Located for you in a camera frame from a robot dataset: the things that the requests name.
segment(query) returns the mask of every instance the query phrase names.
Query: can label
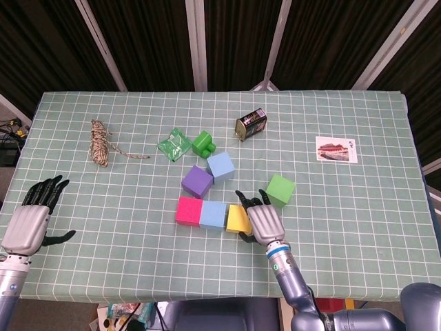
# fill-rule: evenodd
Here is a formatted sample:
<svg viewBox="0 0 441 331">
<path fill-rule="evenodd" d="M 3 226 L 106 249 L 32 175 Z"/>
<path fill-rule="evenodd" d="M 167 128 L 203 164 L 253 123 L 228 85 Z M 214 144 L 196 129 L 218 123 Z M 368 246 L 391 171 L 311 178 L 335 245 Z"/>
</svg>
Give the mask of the can label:
<svg viewBox="0 0 441 331">
<path fill-rule="evenodd" d="M 236 120 L 235 133 L 236 136 L 244 141 L 246 138 L 265 129 L 267 124 L 267 115 L 259 108 L 248 115 Z"/>
</svg>

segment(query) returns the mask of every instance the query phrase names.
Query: robotic arm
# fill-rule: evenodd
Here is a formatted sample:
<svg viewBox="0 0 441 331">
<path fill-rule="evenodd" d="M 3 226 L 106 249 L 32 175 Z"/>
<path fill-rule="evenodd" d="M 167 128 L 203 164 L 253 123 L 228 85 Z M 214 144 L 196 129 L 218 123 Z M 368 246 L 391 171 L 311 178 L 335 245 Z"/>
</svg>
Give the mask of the robotic arm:
<svg viewBox="0 0 441 331">
<path fill-rule="evenodd" d="M 0 330 L 6 330 L 28 275 L 29 258 L 41 246 L 64 243 L 75 234 L 69 231 L 61 237 L 47 237 L 50 215 L 67 184 L 62 176 L 46 179 L 32 186 L 22 206 L 12 215 L 1 247 L 8 255 L 0 262 Z"/>
<path fill-rule="evenodd" d="M 282 221 L 265 191 L 259 192 L 262 200 L 247 199 L 236 191 L 253 227 L 252 236 L 244 232 L 239 235 L 247 243 L 267 247 L 267 258 L 283 296 L 298 311 L 291 321 L 292 331 L 441 331 L 441 288 L 428 283 L 411 284 L 402 291 L 407 329 L 403 322 L 383 309 L 321 313 L 285 241 Z"/>
</svg>

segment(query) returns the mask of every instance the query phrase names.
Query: green block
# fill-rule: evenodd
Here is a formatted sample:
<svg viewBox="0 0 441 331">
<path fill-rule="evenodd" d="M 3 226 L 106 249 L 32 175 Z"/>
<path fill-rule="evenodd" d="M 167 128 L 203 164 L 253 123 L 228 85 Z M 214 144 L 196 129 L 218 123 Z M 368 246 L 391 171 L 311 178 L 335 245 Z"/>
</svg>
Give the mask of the green block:
<svg viewBox="0 0 441 331">
<path fill-rule="evenodd" d="M 204 159 L 208 158 L 215 149 L 216 145 L 213 144 L 213 138 L 207 131 L 202 131 L 192 144 L 193 152 Z"/>
<path fill-rule="evenodd" d="M 289 179 L 283 178 L 279 174 L 275 174 L 267 188 L 269 200 L 276 207 L 283 208 L 289 203 L 295 187 L 296 184 Z"/>
</svg>

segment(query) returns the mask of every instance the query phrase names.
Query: yellow cube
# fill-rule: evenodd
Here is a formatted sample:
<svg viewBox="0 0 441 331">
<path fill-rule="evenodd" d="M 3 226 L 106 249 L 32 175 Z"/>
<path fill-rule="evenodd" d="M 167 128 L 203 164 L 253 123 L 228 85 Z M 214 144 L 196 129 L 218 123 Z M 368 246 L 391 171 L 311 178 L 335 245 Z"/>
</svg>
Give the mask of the yellow cube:
<svg viewBox="0 0 441 331">
<path fill-rule="evenodd" d="M 251 223 L 249 222 L 247 212 L 241 205 L 230 205 L 228 211 L 227 229 L 228 232 L 252 233 Z"/>
</svg>

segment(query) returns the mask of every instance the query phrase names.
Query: light blue cube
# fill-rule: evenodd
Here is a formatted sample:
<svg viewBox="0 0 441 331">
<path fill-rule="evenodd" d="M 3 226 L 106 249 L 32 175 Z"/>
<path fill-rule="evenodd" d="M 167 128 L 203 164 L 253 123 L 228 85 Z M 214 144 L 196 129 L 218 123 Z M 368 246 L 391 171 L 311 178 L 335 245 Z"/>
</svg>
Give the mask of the light blue cube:
<svg viewBox="0 0 441 331">
<path fill-rule="evenodd" d="M 205 229 L 224 230 L 226 212 L 227 205 L 225 203 L 204 200 L 199 226 Z"/>
<path fill-rule="evenodd" d="M 227 152 L 213 155 L 207 162 L 207 171 L 213 176 L 215 184 L 234 178 L 234 164 Z"/>
</svg>

